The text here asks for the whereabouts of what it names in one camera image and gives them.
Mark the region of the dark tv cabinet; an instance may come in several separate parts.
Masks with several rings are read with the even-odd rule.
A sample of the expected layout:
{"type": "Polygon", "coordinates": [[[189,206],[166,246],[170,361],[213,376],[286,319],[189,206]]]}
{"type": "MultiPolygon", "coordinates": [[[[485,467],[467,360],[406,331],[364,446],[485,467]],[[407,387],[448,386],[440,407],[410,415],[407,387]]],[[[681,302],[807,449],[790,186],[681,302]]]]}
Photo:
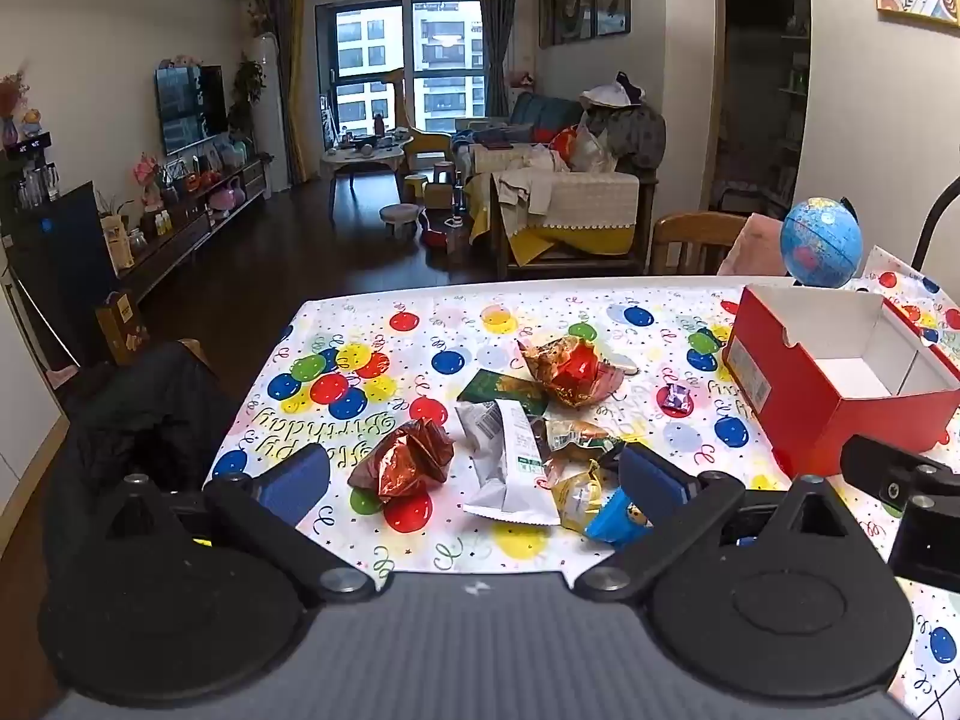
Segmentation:
{"type": "Polygon", "coordinates": [[[165,208],[163,234],[149,239],[133,255],[133,265],[122,268],[122,288],[135,301],[142,302],[179,265],[192,260],[235,216],[262,200],[267,188],[263,161],[252,160],[225,172],[207,188],[197,188],[172,208],[165,208]]]}

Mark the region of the small white stool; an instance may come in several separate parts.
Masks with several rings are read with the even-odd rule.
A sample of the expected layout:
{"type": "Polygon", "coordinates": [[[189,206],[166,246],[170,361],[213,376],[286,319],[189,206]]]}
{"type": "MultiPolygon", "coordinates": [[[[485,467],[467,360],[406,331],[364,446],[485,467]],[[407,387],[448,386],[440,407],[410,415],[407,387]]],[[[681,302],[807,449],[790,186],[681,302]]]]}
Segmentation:
{"type": "Polygon", "coordinates": [[[420,221],[420,206],[415,203],[393,203],[379,210],[379,218],[393,239],[411,239],[420,221]]]}

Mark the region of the small blue globe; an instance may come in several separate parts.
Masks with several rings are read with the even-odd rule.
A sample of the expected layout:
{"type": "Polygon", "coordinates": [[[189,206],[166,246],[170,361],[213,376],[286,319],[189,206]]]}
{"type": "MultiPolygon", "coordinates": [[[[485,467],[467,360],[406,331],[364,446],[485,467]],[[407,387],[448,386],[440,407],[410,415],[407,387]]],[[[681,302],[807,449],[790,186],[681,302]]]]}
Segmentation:
{"type": "Polygon", "coordinates": [[[862,232],[848,199],[812,197],[782,220],[779,253],[796,286],[836,289],[859,270],[862,232]]]}

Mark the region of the sofa with white cover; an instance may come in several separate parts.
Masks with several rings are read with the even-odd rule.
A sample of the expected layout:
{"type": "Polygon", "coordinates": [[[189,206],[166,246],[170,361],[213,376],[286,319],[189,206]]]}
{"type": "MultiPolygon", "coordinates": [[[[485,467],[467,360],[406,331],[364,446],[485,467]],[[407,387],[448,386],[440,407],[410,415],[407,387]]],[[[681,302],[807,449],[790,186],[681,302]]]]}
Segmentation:
{"type": "Polygon", "coordinates": [[[500,277],[646,266],[665,121],[620,73],[578,99],[526,93],[504,119],[455,124],[470,242],[500,277]]]}

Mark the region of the white snack wrapper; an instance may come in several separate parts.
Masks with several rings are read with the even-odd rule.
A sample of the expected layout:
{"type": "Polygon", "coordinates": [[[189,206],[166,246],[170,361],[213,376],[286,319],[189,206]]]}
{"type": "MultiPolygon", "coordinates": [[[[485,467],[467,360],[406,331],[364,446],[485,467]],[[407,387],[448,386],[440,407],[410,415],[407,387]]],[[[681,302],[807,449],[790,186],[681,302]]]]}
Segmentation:
{"type": "Polygon", "coordinates": [[[459,403],[457,416],[478,479],[477,493],[464,511],[514,525],[558,527],[560,514],[523,405],[514,400],[459,403]]]}

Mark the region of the round coffee table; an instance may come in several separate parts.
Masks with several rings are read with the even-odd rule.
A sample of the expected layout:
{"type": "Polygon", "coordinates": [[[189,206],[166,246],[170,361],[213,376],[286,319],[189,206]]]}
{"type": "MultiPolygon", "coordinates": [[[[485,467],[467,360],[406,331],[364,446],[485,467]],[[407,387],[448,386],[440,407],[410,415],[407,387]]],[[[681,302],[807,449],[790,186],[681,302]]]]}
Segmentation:
{"type": "Polygon", "coordinates": [[[327,211],[335,216],[338,177],[348,177],[350,192],[355,192],[355,177],[361,172],[387,171],[394,177],[397,198],[404,198],[405,166],[410,138],[402,142],[379,146],[371,138],[359,143],[358,148],[327,149],[320,155],[319,177],[327,184],[327,211]]]}

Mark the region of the flat screen television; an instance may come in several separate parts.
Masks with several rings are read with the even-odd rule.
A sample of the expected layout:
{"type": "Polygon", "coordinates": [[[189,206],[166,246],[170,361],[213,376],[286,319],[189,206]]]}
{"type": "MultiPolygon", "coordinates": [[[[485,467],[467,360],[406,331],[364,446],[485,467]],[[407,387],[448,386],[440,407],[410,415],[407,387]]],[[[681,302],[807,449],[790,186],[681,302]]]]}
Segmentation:
{"type": "Polygon", "coordinates": [[[158,68],[155,94],[166,156],[194,148],[228,130],[219,65],[158,68]]]}

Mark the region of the red cardboard box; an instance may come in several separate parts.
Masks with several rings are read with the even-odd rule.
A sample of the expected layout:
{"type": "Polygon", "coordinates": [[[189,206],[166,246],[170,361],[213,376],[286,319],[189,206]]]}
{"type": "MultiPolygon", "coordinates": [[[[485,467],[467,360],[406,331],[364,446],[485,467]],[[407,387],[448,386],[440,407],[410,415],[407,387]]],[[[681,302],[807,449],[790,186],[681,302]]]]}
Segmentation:
{"type": "Polygon", "coordinates": [[[921,454],[958,408],[958,369],[880,294],[745,286],[724,364],[789,478],[835,476],[856,434],[921,454]]]}

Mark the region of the brown red foil snack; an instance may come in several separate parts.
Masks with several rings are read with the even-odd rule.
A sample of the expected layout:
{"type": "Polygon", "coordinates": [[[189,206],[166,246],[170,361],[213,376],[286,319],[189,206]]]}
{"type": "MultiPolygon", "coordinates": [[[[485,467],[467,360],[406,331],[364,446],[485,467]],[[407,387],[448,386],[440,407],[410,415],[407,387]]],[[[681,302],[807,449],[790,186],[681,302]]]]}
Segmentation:
{"type": "Polygon", "coordinates": [[[353,468],[348,484],[381,502],[416,496],[443,486],[454,442],[443,426],[414,419],[396,427],[353,468]]]}

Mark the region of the green cracker packet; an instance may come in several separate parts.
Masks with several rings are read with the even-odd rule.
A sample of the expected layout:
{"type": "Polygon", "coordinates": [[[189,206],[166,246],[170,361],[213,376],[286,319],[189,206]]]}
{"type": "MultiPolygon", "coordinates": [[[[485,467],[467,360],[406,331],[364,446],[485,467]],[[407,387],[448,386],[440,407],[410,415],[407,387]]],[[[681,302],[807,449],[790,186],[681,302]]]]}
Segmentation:
{"type": "Polygon", "coordinates": [[[531,418],[540,418],[548,406],[547,395],[537,383],[487,369],[480,369],[457,395],[457,401],[464,403],[488,403],[496,400],[517,401],[523,407],[524,413],[531,418]]]}

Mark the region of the purple candy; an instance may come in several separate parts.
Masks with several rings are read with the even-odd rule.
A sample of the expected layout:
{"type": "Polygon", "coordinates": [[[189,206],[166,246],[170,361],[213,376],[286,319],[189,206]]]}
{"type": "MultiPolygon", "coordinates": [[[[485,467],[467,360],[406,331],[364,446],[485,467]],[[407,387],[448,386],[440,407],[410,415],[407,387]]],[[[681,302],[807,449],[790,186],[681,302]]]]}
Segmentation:
{"type": "Polygon", "coordinates": [[[693,398],[690,388],[681,383],[670,382],[659,388],[656,401],[664,415],[669,418],[686,418],[693,413],[693,398]]]}

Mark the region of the red orange snack bag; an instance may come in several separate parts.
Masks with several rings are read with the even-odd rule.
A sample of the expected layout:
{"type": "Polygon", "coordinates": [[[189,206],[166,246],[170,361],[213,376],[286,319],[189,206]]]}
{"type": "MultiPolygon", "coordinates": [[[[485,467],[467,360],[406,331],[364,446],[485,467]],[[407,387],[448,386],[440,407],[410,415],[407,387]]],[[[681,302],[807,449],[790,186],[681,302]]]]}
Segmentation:
{"type": "Polygon", "coordinates": [[[625,372],[574,335],[545,344],[517,343],[529,374],[545,394],[573,410],[601,403],[619,390],[625,372]]]}

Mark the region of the black chair with jacket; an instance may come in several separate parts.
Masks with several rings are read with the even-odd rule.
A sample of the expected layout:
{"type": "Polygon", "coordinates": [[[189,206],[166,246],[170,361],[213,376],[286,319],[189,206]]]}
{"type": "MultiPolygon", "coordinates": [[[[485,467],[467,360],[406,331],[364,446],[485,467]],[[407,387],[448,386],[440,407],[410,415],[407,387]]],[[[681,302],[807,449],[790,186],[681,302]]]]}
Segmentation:
{"type": "Polygon", "coordinates": [[[43,556],[50,580],[91,535],[112,489],[143,473],[165,493],[199,489],[236,405],[217,374],[183,341],[148,349],[122,367],[71,420],[50,468],[43,556]]]}

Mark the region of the balloon birthday tablecloth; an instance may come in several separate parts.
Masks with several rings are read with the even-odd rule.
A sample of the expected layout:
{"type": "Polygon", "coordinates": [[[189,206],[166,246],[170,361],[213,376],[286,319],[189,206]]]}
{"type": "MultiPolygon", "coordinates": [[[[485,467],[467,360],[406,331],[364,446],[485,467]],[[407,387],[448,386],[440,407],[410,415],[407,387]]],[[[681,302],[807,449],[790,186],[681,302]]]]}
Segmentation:
{"type": "Polygon", "coordinates": [[[455,399],[480,369],[527,377],[517,343],[562,335],[623,361],[586,419],[687,472],[786,488],[758,419],[722,364],[742,286],[731,278],[469,284],[311,301],[252,385],[215,472],[262,475],[308,444],[331,483],[296,528],[368,574],[379,621],[337,611],[217,718],[745,718],[667,658],[636,614],[591,608],[573,582],[608,556],[563,527],[464,511],[467,450],[441,488],[379,504],[350,488],[364,452],[427,418],[457,431],[455,399]],[[690,388],[669,418],[659,388],[690,388]]]}

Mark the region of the wooden chair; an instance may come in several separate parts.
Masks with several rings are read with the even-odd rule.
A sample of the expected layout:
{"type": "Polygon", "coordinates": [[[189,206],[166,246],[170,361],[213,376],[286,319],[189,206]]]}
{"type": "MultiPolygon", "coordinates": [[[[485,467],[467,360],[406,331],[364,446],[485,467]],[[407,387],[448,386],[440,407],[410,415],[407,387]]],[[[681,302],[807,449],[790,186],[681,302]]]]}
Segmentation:
{"type": "Polygon", "coordinates": [[[747,220],[717,211],[662,216],[652,226],[649,273],[716,275],[747,220]]]}

